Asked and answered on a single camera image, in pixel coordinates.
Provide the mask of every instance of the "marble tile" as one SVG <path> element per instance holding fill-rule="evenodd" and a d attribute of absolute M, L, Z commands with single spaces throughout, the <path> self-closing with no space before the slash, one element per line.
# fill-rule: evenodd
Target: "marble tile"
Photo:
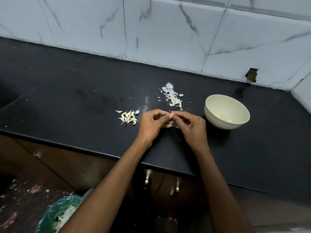
<path fill-rule="evenodd" d="M 230 0 L 228 8 L 311 21 L 311 0 Z"/>
<path fill-rule="evenodd" d="M 126 58 L 122 0 L 39 0 L 59 47 Z"/>
<path fill-rule="evenodd" d="M 0 0 L 0 36 L 55 45 L 38 0 Z"/>
<path fill-rule="evenodd" d="M 187 1 L 192 3 L 210 5 L 210 6 L 219 6 L 219 7 L 227 7 L 229 0 L 180 0 Z"/>
<path fill-rule="evenodd" d="M 292 94 L 311 113 L 311 72 L 298 83 Z"/>
<path fill-rule="evenodd" d="M 311 58 L 310 43 L 310 22 L 227 9 L 202 74 L 246 81 L 255 68 L 256 84 L 291 89 Z"/>
<path fill-rule="evenodd" d="M 176 0 L 124 0 L 127 58 L 200 73 L 224 11 Z"/>

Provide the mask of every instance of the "kitchen counter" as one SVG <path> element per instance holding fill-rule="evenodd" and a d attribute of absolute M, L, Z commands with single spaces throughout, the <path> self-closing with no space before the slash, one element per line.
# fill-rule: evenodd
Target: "kitchen counter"
<path fill-rule="evenodd" d="M 168 82 L 184 94 L 183 110 L 200 116 L 209 95 L 224 94 L 251 115 L 230 131 L 207 122 L 209 145 L 227 182 L 311 203 L 311 115 L 288 92 L 10 39 L 0 38 L 0 49 L 1 97 L 8 98 L 1 104 L 2 134 L 118 159 L 139 122 L 121 125 L 115 110 L 139 108 L 138 119 L 144 110 L 177 110 L 159 90 Z M 142 165 L 199 175 L 176 128 L 160 132 Z"/>

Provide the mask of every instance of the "hand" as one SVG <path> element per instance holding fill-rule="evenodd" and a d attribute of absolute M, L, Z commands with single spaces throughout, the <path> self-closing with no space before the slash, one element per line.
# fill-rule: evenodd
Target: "hand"
<path fill-rule="evenodd" d="M 160 128 L 173 126 L 175 114 L 163 110 L 151 110 L 142 114 L 137 138 L 147 143 L 148 148 L 157 137 Z"/>
<path fill-rule="evenodd" d="M 208 147 L 205 120 L 185 111 L 172 111 L 186 142 L 193 151 Z"/>

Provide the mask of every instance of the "green plastic bag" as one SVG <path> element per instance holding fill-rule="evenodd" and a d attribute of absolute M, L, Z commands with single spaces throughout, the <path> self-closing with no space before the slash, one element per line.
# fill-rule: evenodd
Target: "green plastic bag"
<path fill-rule="evenodd" d="M 65 212 L 65 210 L 74 205 L 78 207 L 80 205 L 81 196 L 68 195 L 54 203 L 42 216 L 38 223 L 35 233 L 55 233 L 56 218 Z"/>

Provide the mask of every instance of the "white bowl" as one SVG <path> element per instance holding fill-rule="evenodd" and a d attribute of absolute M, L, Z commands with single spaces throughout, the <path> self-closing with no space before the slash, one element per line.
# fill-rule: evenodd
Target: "white bowl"
<path fill-rule="evenodd" d="M 235 129 L 250 118 L 249 111 L 241 102 L 225 95 L 206 98 L 204 113 L 212 125 L 226 130 Z"/>

